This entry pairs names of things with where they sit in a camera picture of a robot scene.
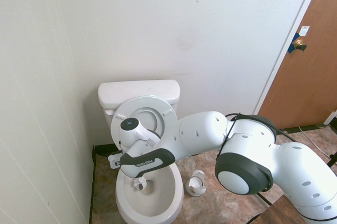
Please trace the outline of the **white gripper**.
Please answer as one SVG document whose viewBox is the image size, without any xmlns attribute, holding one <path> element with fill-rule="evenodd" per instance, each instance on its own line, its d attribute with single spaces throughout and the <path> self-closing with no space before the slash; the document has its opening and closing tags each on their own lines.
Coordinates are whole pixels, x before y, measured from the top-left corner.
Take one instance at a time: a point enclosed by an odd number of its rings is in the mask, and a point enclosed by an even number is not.
<svg viewBox="0 0 337 224">
<path fill-rule="evenodd" d="M 117 169 L 120 167 L 120 158 L 123 156 L 123 151 L 115 151 L 108 156 L 111 169 Z"/>
</svg>

